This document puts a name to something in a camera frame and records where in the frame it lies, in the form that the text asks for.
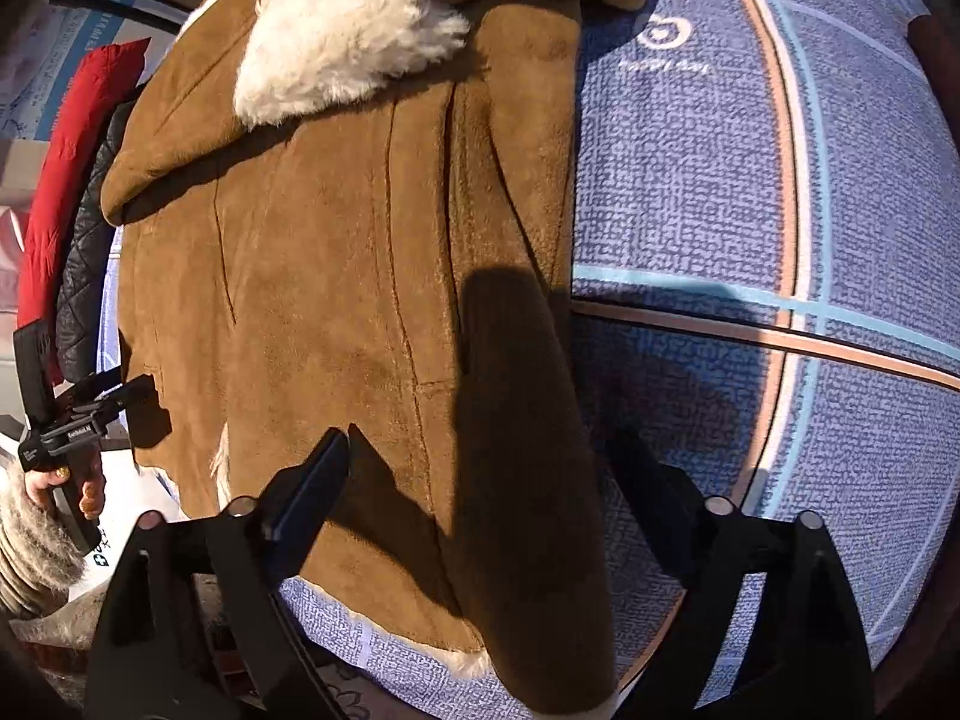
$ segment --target brown suede jacket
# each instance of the brown suede jacket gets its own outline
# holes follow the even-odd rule
[[[208,0],[102,194],[126,225],[123,365],[160,392],[161,410],[128,413],[137,460],[203,517],[224,425],[222,491],[256,495],[329,425],[355,424],[352,478],[304,578],[391,634],[486,650],[549,714],[614,688],[560,342],[579,13]]]

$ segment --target jacket sleeve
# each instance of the jacket sleeve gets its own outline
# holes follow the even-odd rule
[[[463,372],[443,557],[507,690],[535,716],[605,720],[616,669],[601,502],[552,299],[569,277],[579,0],[474,7],[483,71],[448,115]]]
[[[80,576],[80,550],[59,522],[27,498],[20,464],[9,464],[0,491],[0,613],[51,613]]]
[[[120,103],[90,167],[56,296],[56,355],[72,383],[97,370],[97,338],[113,227],[100,207],[104,177],[123,143],[134,100]]]

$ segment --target shearling collar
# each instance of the shearling collar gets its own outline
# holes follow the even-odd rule
[[[219,0],[195,11],[181,36]],[[247,127],[366,100],[464,45],[467,21],[436,0],[258,0],[233,109]]]
[[[101,193],[107,219],[123,223],[157,178],[258,124],[366,100],[447,59],[469,32],[462,1],[208,0],[131,114]]]

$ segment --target gray fur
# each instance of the gray fur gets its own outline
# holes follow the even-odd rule
[[[83,576],[83,555],[64,527],[37,507],[18,463],[0,493],[0,604],[12,617],[49,613]]]
[[[223,601],[220,588],[213,577],[196,577],[197,597],[200,601],[200,614],[208,623],[210,630],[226,627]],[[107,597],[109,583],[99,584],[93,590],[85,592],[69,604],[34,620],[11,620],[13,635],[20,641],[36,644],[51,644],[56,647],[70,647],[75,650],[88,650],[93,644],[97,630],[97,620],[104,598]],[[64,675],[43,671],[42,674],[64,701],[73,707],[83,707],[83,693],[86,690],[86,675]]]

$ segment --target red jacket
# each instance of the red jacket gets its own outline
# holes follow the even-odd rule
[[[64,240],[101,128],[110,111],[128,95],[143,73],[150,39],[94,49],[80,62],[64,96],[30,205],[17,296],[16,326],[47,319],[54,332],[54,310]],[[56,355],[50,375],[62,381]]]

